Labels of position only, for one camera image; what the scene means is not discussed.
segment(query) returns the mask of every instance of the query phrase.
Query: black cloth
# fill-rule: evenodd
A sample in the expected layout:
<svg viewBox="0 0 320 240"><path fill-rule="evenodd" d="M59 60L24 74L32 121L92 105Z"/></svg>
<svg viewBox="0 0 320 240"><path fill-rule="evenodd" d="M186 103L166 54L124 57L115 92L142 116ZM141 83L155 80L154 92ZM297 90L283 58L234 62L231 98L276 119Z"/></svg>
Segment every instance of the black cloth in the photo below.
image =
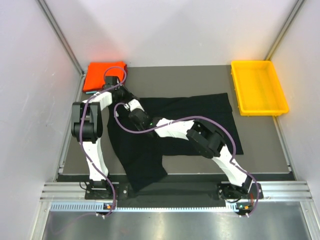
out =
<svg viewBox="0 0 320 240"><path fill-rule="evenodd" d="M175 98L141 98L139 102L152 118L163 117L176 120L189 116L203 116L212 119L231 134L235 141L236 154L244 154L227 93ZM109 106L108 134L113 150L134 191L139 191L167 175L162 166L163 155L199 155L191 143L184 139L150 137L147 134L132 134L124 131L113 116L114 107L114 104ZM119 106L117 112L122 125L130 130L137 130L123 106ZM232 152L229 138L224 136L224 139Z"/></svg>

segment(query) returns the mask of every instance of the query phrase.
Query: orange towel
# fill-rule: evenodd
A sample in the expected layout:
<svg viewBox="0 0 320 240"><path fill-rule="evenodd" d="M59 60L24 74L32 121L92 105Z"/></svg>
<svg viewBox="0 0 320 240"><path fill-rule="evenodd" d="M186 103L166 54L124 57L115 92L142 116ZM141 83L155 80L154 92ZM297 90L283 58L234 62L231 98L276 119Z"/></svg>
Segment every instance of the orange towel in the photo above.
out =
<svg viewBox="0 0 320 240"><path fill-rule="evenodd" d="M105 71L113 66L118 66L123 68L126 72L127 65L123 61L118 62L91 62L88 67L88 72L86 74L84 85L83 85L83 92L90 92L90 91L99 91L103 88L105 84ZM112 68L106 74L106 76L117 76L119 81L121 82L125 74L119 68Z"/></svg>

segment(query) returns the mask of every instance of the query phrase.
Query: metal frame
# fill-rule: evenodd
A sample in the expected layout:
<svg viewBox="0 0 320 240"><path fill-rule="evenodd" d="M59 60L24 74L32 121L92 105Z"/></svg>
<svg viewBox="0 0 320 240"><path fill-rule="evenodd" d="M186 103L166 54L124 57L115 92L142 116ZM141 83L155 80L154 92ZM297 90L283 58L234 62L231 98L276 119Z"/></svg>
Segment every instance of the metal frame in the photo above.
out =
<svg viewBox="0 0 320 240"><path fill-rule="evenodd" d="M272 43L269 51L267 52L264 60L269 61L273 55L275 54L277 48L279 47L282 39L284 38L284 36L286 35L288 29L290 28L290 26L292 25L294 19L296 18L299 10L302 8L303 4L305 3L306 0L297 0L289 14L289 16L287 17L287 19L285 20L283 26L281 27L278 35L276 36L274 42Z"/></svg>
<svg viewBox="0 0 320 240"><path fill-rule="evenodd" d="M307 182L305 181L262 181L260 182L264 194L265 202L300 202L307 226L312 239L320 236L319 219L315 214L315 206ZM55 206L55 212L65 212L70 205L76 205L79 208L87 205L99 205L101 202L112 204L111 200L85 200L85 190L80 188L77 182L47 182L44 185L38 218L32 232L32 240L40 240L43 237L45 225L49 217L51 206ZM155 207L116 207L115 212L198 212L198 213L227 213L234 212L233 204L226 204L226 207L175 207L175 208L155 208ZM96 209L86 209L86 212L95 212Z"/></svg>
<svg viewBox="0 0 320 240"><path fill-rule="evenodd" d="M43 14L45 15L49 24L53 28L54 33L56 34L57 38L59 39L61 45L63 46L64 50L66 51L67 55L69 56L74 67L79 72L79 74L83 75L84 71L83 71L80 63L78 62L74 52L72 51L65 35L63 34L61 28L59 27L55 17L51 13L50 8L48 7L48 4L46 3L45 0L36 0L36 2L39 4Z"/></svg>
<svg viewBox="0 0 320 240"><path fill-rule="evenodd" d="M64 47L66 53L70 57L74 67L81 74L81 80L79 83L78 91L75 96L75 101L79 100L82 92L82 85L85 79L84 71L79 64L77 58L75 57L68 41L66 40L63 32L61 31L59 25L57 24L54 16L52 15L47 3L45 0L36 0L39 4L41 10L43 11L48 22L52 26L55 34L57 35L59 41ZM292 11L290 12L288 18L286 19L284 25L279 31L275 41L271 45L268 53L266 54L265 60L270 60L280 45L282 39L284 38L289 27L293 23L295 17L297 16L299 10L302 8L305 0L297 0L294 4ZM274 117L274 125L276 127L280 144L283 149L283 153L288 164L289 169L293 170L293 173L296 174L295 168L291 161L291 155L287 147L287 143L279 124L278 118ZM64 142L61 147L61 154L55 171L54 179L58 176L59 173L62 173L69 142L71 139L70 127L67 128ZM301 209L303 211L307 227L309 229L312 239L320 239L320 219L318 212L316 210L315 204L313 202L312 195L310 193L307 182L305 181L262 181L260 182L264 199L261 199L259 202L300 202ZM49 216L49 211L52 204L67 205L68 203L78 204L78 205L88 205L88 203L100 203L99 201L94 200L85 200L85 190L79 187L79 184L76 182L48 182L44 185L41 198L38 206L38 214L32 230L30 239L40 240L43 237L47 219ZM230 212L233 210L232 206L227 205L227 207L199 207L199 208L116 208L117 212Z"/></svg>
<svg viewBox="0 0 320 240"><path fill-rule="evenodd" d="M260 181L264 199L259 202L312 202L306 181ZM85 200L85 190L78 182L47 182L42 190L41 202L101 202Z"/></svg>

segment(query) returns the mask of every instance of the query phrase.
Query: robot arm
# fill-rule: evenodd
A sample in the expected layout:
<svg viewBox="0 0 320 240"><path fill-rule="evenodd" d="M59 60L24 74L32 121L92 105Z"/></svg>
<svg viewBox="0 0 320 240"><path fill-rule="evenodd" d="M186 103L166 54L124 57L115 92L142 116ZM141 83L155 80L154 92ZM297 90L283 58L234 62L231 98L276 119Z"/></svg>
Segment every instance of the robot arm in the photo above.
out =
<svg viewBox="0 0 320 240"><path fill-rule="evenodd" d="M112 87L119 83L117 77L107 76L105 78L104 89ZM85 104L88 100L82 102L74 102L72 104L71 113L71 134L80 142L80 125L84 112ZM120 85L113 91L103 93L97 92L94 97L89 100L85 114L85 120L82 128L82 146L92 162L86 157L89 166L89 179L93 182L104 182L105 178L94 168L108 176L109 171L105 165L103 153L101 150L101 136L103 133L102 110L112 103L124 102L127 103L127 109L133 111L139 109L144 112L138 99L129 92L123 85Z"/></svg>
<svg viewBox="0 0 320 240"><path fill-rule="evenodd" d="M172 137L190 141L200 155L212 159L223 170L229 182L236 186L239 192L247 194L250 191L252 179L245 171L239 170L242 168L232 159L223 134L216 126L202 119L172 122L173 120L162 118L156 126L168 125L154 131L161 138Z"/></svg>

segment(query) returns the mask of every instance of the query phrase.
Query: gray work surface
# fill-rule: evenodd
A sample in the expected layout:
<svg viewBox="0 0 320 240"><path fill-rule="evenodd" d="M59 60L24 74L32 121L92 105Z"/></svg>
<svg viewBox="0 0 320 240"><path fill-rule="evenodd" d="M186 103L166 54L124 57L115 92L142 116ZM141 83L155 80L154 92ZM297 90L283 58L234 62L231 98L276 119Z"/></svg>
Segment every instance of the gray work surface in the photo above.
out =
<svg viewBox="0 0 320 240"><path fill-rule="evenodd" d="M164 66L128 68L126 87L137 97L191 97L228 93L244 155L237 162L252 173L288 173L287 162L271 116L241 116L231 76L231 67ZM82 94L81 100L88 98ZM111 174L125 171L111 146L107 123L109 110L102 113L104 122L101 148ZM163 166L169 174L217 174L221 169L202 156L164 156ZM88 174L89 168L75 138L71 138L63 174Z"/></svg>
<svg viewBox="0 0 320 240"><path fill-rule="evenodd" d="M253 215L217 212L50 212L42 240L311 240L299 202L262 202Z"/></svg>

